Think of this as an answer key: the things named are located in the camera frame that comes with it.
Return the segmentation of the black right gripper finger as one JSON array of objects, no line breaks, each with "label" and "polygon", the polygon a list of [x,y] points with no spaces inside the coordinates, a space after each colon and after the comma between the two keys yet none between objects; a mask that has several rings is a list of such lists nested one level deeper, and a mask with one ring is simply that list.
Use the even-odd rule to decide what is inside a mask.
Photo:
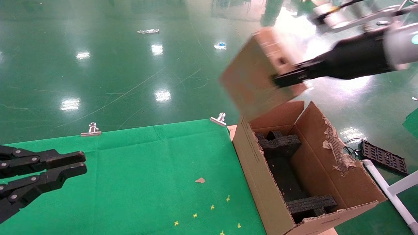
[{"label": "black right gripper finger", "polygon": [[274,74],[273,83],[280,87],[289,87],[301,84],[305,80],[316,79],[325,76],[325,58],[313,58],[296,65],[296,68],[284,74]]}]

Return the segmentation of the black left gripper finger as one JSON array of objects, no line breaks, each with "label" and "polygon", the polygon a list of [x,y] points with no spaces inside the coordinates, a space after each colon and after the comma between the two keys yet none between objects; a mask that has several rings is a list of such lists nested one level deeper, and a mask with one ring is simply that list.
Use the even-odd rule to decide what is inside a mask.
[{"label": "black left gripper finger", "polygon": [[31,175],[1,184],[0,223],[10,219],[43,193],[61,189],[68,178],[87,173],[84,163],[70,164],[49,169],[39,175]]},{"label": "black left gripper finger", "polygon": [[32,152],[11,146],[0,146],[0,178],[11,178],[86,161],[85,153],[60,154],[55,149]]}]

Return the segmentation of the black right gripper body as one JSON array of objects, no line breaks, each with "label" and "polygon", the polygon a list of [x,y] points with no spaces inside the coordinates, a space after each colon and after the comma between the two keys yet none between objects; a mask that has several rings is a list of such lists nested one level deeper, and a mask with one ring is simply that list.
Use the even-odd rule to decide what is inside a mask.
[{"label": "black right gripper body", "polygon": [[320,55],[318,77],[354,79],[393,71],[385,55],[384,36],[388,28],[360,34],[337,42]]}]

